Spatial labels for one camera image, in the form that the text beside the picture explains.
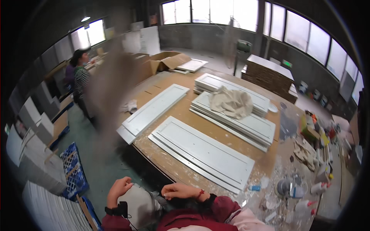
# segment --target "workbench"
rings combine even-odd
[[[189,111],[191,102],[198,96],[193,93],[194,80],[204,73],[216,75],[264,95],[278,108],[277,113],[269,111],[266,116],[267,120],[276,124],[274,141],[267,153],[260,151],[231,133]],[[145,81],[147,83],[144,82],[140,84],[137,87],[137,89],[140,90],[131,97],[131,99],[137,100],[138,108],[142,107],[172,84],[187,87],[190,91],[133,142],[132,145],[138,152],[173,182],[180,182],[202,188],[218,196],[228,196],[237,201],[239,205],[245,205],[250,208],[261,221],[265,221],[265,217],[275,211],[277,215],[267,222],[267,224],[275,226],[276,230],[309,230],[313,221],[313,217],[311,216],[300,219],[299,221],[293,221],[290,224],[284,222],[286,215],[289,211],[293,211],[298,200],[289,199],[286,208],[285,203],[281,199],[278,199],[275,194],[275,184],[280,179],[286,176],[292,176],[294,173],[298,173],[302,181],[307,183],[308,191],[313,184],[315,174],[310,171],[307,166],[299,163],[295,158],[293,153],[294,138],[291,138],[296,136],[298,121],[304,112],[282,97],[262,87],[209,68],[203,67],[193,74],[189,73],[186,75],[169,72],[161,72],[157,75],[160,76],[160,78],[156,80],[153,79],[156,76],[152,76]],[[117,128],[129,116],[129,113],[120,113]],[[263,178],[261,190],[249,191],[248,187],[246,187],[247,189],[241,190],[239,194],[236,195],[206,179],[202,175],[199,175],[151,142],[148,139],[148,135],[169,116],[179,119],[207,136],[252,158],[255,164],[249,177],[248,185],[260,184],[261,178]],[[291,156],[294,157],[292,163],[290,162]],[[263,198],[269,197],[275,198],[277,205],[273,210],[263,211],[261,202]],[[309,192],[305,194],[304,198],[307,200],[318,200],[318,196],[312,196]]]

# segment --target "blue plastic crate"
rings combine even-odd
[[[76,143],[73,142],[62,152],[60,158],[63,160],[65,175],[67,176],[70,171],[73,171],[67,178],[67,188],[63,191],[62,195],[71,201],[76,201],[76,194],[81,195],[90,187],[82,169]]]
[[[98,219],[98,216],[96,216],[96,213],[94,211],[94,207],[93,207],[92,203],[90,202],[90,200],[87,199],[85,196],[82,196],[81,198],[85,202],[87,210],[89,211],[92,219],[94,220],[94,224],[98,228],[98,231],[104,231],[103,228],[101,227],[101,223]]]

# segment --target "striped shirt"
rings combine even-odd
[[[80,99],[84,97],[84,88],[90,82],[90,74],[84,67],[76,67],[74,71],[75,91]]]

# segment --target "pink sleeve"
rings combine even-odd
[[[240,209],[240,206],[227,196],[219,196],[215,198],[211,209],[217,221],[224,223],[233,212]]]
[[[106,215],[103,217],[102,224],[104,231],[132,231],[130,222],[122,216]]]
[[[266,225],[258,220],[252,211],[247,208],[236,215],[230,223],[238,228],[239,231],[253,230],[253,231],[274,231],[271,226]]]

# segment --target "glue bottle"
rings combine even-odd
[[[316,203],[316,202],[317,201],[309,201],[309,200],[300,201],[296,204],[295,211],[300,213],[300,212],[305,212],[305,211],[311,210],[309,208],[309,206]]]
[[[313,216],[316,214],[317,209],[308,209],[300,212],[289,212],[285,218],[285,222],[291,223],[294,220],[302,219],[304,217]]]
[[[311,194],[316,194],[316,195],[319,195],[319,194],[322,194],[323,192],[325,192],[328,188],[330,187],[330,183],[326,183],[326,182],[320,182],[320,183],[317,183],[315,185],[313,185],[311,187]]]

